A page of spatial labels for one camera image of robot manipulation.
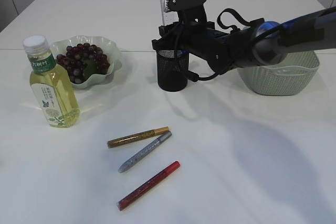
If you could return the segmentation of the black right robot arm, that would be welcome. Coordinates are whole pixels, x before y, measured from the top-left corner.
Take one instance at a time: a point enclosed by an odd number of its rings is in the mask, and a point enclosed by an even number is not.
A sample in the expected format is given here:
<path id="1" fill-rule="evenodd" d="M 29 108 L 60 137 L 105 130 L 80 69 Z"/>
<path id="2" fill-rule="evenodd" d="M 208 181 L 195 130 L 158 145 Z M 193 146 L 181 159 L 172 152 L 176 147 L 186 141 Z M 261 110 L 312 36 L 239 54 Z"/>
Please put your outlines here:
<path id="1" fill-rule="evenodd" d="M 335 8 L 323 9 L 282 24 L 256 19 L 246 29 L 233 26 L 223 33 L 207 21 L 204 6 L 180 10 L 179 20 L 159 28 L 161 38 L 152 41 L 154 50 L 186 50 L 205 60 L 209 77 L 184 70 L 191 81 L 206 81 L 236 68 L 271 66 L 287 54 L 335 48 Z"/>

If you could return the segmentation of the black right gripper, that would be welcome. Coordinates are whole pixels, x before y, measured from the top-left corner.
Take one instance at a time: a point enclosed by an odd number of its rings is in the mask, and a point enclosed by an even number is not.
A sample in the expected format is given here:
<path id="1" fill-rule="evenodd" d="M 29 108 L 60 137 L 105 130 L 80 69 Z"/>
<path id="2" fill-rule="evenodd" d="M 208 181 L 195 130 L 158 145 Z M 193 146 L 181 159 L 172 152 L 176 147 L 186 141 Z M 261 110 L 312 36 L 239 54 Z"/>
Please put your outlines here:
<path id="1" fill-rule="evenodd" d="M 214 22 L 183 26 L 179 22 L 160 26 L 160 39 L 152 40 L 154 50 L 186 50 L 196 56 L 222 56 L 229 53 L 227 34 L 215 29 Z"/>

